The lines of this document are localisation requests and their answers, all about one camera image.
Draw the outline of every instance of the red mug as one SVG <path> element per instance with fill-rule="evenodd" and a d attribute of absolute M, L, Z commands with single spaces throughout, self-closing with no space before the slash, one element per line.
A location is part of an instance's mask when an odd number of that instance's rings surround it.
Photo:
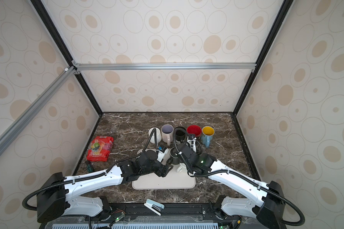
<path fill-rule="evenodd" d="M 195 137 L 200 137 L 201 136 L 201 133 L 202 133 L 202 130 L 199 126 L 197 125 L 191 125 L 187 128 L 187 132 L 189 134 L 194 134 Z"/>

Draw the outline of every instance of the light blue mug handle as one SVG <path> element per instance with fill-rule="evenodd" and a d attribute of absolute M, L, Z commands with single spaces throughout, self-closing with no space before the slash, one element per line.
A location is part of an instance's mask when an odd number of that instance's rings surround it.
<path fill-rule="evenodd" d="M 205 144 L 205 147 L 208 148 L 210 145 L 210 138 L 209 136 L 206 136 L 206 144 Z"/>

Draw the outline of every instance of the light blue mug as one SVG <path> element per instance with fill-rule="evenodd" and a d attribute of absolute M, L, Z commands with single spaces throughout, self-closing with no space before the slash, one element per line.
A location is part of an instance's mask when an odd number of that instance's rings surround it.
<path fill-rule="evenodd" d="M 201 141 L 203 144 L 205 144 L 205 147 L 208 148 L 210 145 L 210 142 L 214 135 L 214 129 L 211 126 L 204 126 L 202 128 L 202 134 L 201 134 Z"/>

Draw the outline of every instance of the mug handle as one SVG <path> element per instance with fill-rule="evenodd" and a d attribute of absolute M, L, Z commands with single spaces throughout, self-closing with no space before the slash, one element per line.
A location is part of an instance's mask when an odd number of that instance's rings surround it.
<path fill-rule="evenodd" d="M 167 145 L 170 146 L 171 144 L 171 136 L 167 135 Z"/>
<path fill-rule="evenodd" d="M 209 144 L 210 144 L 210 139 L 208 136 L 206 136 L 206 144 L 205 144 L 206 148 L 209 147 Z"/>

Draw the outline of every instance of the white mat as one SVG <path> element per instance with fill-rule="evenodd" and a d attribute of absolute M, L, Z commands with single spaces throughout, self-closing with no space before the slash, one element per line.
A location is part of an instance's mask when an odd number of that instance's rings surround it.
<path fill-rule="evenodd" d="M 170 154 L 167 153 L 162 161 L 162 164 L 166 164 L 167 159 L 170 158 Z M 186 169 L 178 173 L 177 168 L 180 165 L 174 165 L 172 170 L 165 177 L 158 177 L 154 173 L 140 176 L 139 179 L 132 182 L 134 189 L 185 189 L 195 187 L 195 177 L 190 177 L 187 174 Z"/>

